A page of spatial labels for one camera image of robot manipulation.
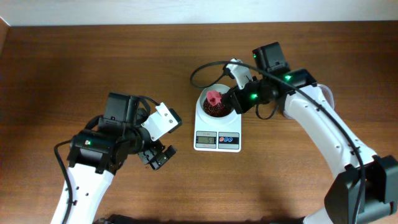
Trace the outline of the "pink plastic scoop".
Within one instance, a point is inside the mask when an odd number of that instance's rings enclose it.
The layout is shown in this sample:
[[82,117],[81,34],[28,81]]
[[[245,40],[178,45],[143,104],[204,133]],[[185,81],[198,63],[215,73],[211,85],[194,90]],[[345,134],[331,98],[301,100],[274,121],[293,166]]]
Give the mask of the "pink plastic scoop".
[[216,106],[221,103],[221,94],[216,90],[211,90],[206,93],[206,100],[211,106]]

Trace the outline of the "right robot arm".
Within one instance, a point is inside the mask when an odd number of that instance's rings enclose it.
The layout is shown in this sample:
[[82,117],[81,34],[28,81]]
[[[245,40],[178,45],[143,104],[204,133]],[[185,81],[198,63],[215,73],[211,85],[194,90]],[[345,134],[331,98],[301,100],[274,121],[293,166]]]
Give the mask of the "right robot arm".
[[291,70],[279,43],[252,51],[255,66],[232,59],[223,70],[235,79],[222,102],[238,114],[276,101],[296,120],[326,160],[334,181],[324,207],[297,223],[371,223],[397,213],[397,160],[380,157],[350,130],[306,69]]

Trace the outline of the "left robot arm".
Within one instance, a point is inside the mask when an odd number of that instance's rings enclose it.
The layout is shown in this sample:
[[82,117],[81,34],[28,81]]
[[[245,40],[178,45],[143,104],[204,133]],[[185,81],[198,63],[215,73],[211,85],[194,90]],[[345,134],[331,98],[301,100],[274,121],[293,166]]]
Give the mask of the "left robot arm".
[[160,169],[177,152],[160,138],[182,125],[179,115],[147,96],[111,92],[104,114],[95,116],[65,143],[70,152],[64,164],[54,147],[64,177],[63,191],[52,223],[93,223],[99,204],[128,155],[136,154],[152,169]]

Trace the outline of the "white digital kitchen scale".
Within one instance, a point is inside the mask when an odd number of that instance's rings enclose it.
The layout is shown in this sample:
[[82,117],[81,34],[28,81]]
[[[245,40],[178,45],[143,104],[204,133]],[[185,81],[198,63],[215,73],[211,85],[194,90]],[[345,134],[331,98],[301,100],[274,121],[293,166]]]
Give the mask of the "white digital kitchen scale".
[[193,148],[196,151],[239,152],[242,149],[242,116],[225,126],[205,123],[195,110]]

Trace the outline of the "red beans in bowl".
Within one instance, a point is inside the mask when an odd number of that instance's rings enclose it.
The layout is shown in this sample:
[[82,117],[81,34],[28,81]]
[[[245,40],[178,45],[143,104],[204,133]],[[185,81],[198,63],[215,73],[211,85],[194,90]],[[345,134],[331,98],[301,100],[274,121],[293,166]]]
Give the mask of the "red beans in bowl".
[[203,110],[209,116],[217,117],[217,118],[227,116],[232,111],[232,109],[230,107],[228,107],[222,103],[220,103],[216,106],[211,106],[209,104],[209,102],[206,100],[206,98],[203,102]]

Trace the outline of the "white round bowl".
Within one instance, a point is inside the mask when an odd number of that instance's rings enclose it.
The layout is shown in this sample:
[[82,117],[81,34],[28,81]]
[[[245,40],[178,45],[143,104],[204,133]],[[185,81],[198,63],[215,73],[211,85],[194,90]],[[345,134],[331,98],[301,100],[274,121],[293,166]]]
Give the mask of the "white round bowl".
[[213,126],[225,126],[229,123],[232,123],[238,115],[236,114],[235,110],[232,110],[228,115],[223,116],[223,117],[214,117],[208,115],[203,107],[203,104],[206,100],[206,94],[208,91],[217,91],[220,93],[227,93],[229,91],[230,87],[223,85],[223,84],[214,84],[211,87],[205,88],[197,101],[197,108],[196,108],[196,114],[199,115],[199,117],[207,124],[211,124]]

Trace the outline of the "clear plastic bean container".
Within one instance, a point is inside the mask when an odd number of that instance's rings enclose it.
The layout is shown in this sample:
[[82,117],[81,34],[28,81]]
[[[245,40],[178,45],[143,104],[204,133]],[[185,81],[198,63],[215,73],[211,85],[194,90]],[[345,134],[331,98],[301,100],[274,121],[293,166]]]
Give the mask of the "clear plastic bean container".
[[317,86],[321,89],[326,101],[331,106],[331,108],[334,110],[335,109],[335,101],[333,98],[332,91],[326,85],[318,84]]

